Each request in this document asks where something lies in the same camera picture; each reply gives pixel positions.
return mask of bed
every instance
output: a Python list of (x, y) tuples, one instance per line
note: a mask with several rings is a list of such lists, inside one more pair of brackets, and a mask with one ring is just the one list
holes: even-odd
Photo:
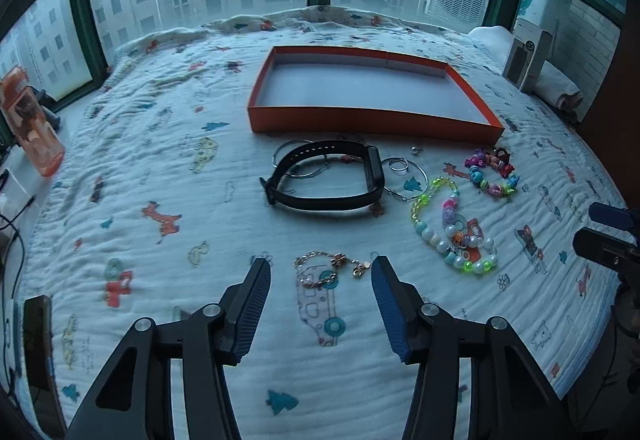
[[(252, 133), (246, 103), (273, 45), (357, 46), (449, 62), (503, 123), (497, 145), (512, 153), (516, 194), (494, 199), (469, 182), (472, 144)], [(216, 302), (253, 258), (266, 257), (271, 291), (252, 349), (226, 370), (242, 437), (400, 438), (417, 368), (391, 351), (368, 273), (341, 273), (324, 294), (300, 287), (293, 263), (309, 251), (360, 261), (386, 255), (403, 281), (455, 317), (504, 316), (564, 396), (602, 335), (617, 287), (614, 273), (576, 256), (572, 236), (587, 224), (603, 230), (588, 220), (591, 202), (624, 202), (581, 138), (500, 74), (464, 34), (334, 7), (236, 16), (120, 47), (52, 181), (17, 293), (19, 302), (52, 296), (54, 371), (67, 423), (135, 319), (175, 321)], [(452, 178), (463, 223), (494, 237), (498, 268), (484, 276), (448, 268), (414, 232), (410, 204), (388, 194), (349, 215), (269, 206), (258, 177), (271, 175), (274, 150), (290, 139), (336, 137), (373, 144), (383, 158), (414, 160), (430, 178)], [(358, 165), (332, 165), (349, 167)], [(335, 178), (338, 191), (350, 179)], [(291, 180), (287, 189), (305, 195), (311, 185)], [(437, 211), (430, 207), (426, 217)], [(321, 272), (330, 268), (325, 259), (307, 265)], [(340, 326), (322, 327), (329, 318)], [(175, 366), (174, 423), (176, 438), (186, 438), (179, 374)], [(466, 438), (469, 387), (462, 361), (456, 438)], [(23, 380), (18, 392), (37, 428)]]

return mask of black phone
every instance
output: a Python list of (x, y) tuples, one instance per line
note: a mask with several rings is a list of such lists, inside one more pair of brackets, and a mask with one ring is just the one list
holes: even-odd
[(49, 297), (40, 295), (24, 302), (22, 336), (27, 381), (36, 419), (49, 437), (63, 439), (66, 423), (53, 373)]

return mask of black smart band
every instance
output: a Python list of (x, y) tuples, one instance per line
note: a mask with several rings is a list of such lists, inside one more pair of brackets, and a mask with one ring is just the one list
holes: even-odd
[[(361, 195), (335, 198), (300, 198), (278, 191), (280, 180), (293, 165), (311, 157), (333, 154), (352, 155), (362, 159), (369, 191)], [(366, 207), (380, 200), (385, 187), (385, 175), (382, 172), (380, 154), (375, 146), (366, 146), (351, 141), (318, 141), (292, 149), (278, 163), (271, 178), (265, 180), (260, 177), (260, 182), (271, 205), (280, 202), (288, 207), (305, 211), (347, 211)]]

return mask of chain bracelet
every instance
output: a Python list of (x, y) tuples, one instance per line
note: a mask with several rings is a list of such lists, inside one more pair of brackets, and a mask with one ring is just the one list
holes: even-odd
[(334, 271), (329, 276), (319, 279), (318, 281), (308, 281), (304, 278), (300, 278), (300, 285), (305, 287), (305, 289), (320, 289), (323, 285), (335, 282), (338, 279), (338, 269), (340, 269), (347, 263), (353, 263), (355, 265), (355, 267), (353, 267), (353, 277), (362, 276), (362, 274), (364, 274), (371, 266), (369, 261), (351, 260), (344, 254), (339, 253), (337, 255), (332, 255), (324, 251), (311, 251), (306, 255), (300, 256), (299, 258), (296, 258), (296, 261), (293, 262), (293, 266), (295, 268), (301, 267), (306, 260), (309, 260), (310, 258), (314, 258), (316, 256), (326, 256), (331, 258), (331, 266)]

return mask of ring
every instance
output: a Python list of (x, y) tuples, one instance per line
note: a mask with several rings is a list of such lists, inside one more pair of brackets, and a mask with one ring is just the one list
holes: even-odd
[[(276, 159), (278, 157), (278, 153), (280, 152), (281, 149), (283, 149), (283, 147), (289, 146), (289, 144), (299, 144), (299, 143), (312, 144), (313, 142), (314, 141), (307, 141), (306, 139), (302, 139), (297, 141), (287, 141), (286, 143), (281, 144), (278, 147), (278, 149), (276, 149), (276, 151), (273, 152), (273, 157), (271, 157), (271, 163), (273, 164), (273, 167), (276, 168), (278, 166), (278, 161)], [(305, 173), (305, 175), (292, 175), (290, 173), (285, 173), (285, 175), (290, 178), (309, 178), (310, 176), (316, 176), (318, 173), (321, 173), (328, 166), (329, 166), (329, 158), (325, 155), (324, 164), (320, 166), (318, 169), (316, 169), (315, 171), (312, 171), (311, 173)]]
[[(395, 171), (396, 173), (401, 173), (403, 171), (407, 171), (409, 169), (409, 163), (406, 161), (406, 159), (404, 157), (390, 157), (389, 159), (389, 169), (391, 171)], [(400, 168), (400, 169), (396, 169), (392, 166), (393, 163), (395, 162), (400, 162), (404, 164), (404, 167)]]
[[(389, 157), (388, 159), (382, 160), (380, 163), (384, 164), (385, 162), (389, 163), (389, 167), (393, 170), (393, 171), (406, 171), (409, 169), (409, 164), (411, 164), (415, 169), (417, 169), (418, 171), (420, 171), (420, 173), (422, 173), (422, 176), (424, 176), (424, 189), (419, 192), (417, 195), (414, 195), (412, 197), (405, 197), (404, 195), (399, 194), (399, 192), (394, 191), (393, 189), (389, 189), (387, 186), (385, 186), (385, 191), (392, 194), (393, 196), (395, 196), (396, 198), (402, 200), (403, 202), (407, 202), (409, 200), (414, 200), (416, 198), (418, 198), (420, 195), (423, 195), (424, 193), (427, 192), (427, 190), (429, 189), (429, 177), (427, 176), (427, 174), (424, 172), (424, 170), (417, 165), (415, 162), (412, 162), (411, 160), (406, 160), (403, 157)], [(402, 162), (402, 163), (406, 163), (406, 167), (404, 169), (395, 169), (393, 167), (391, 167), (391, 164), (394, 162)]]

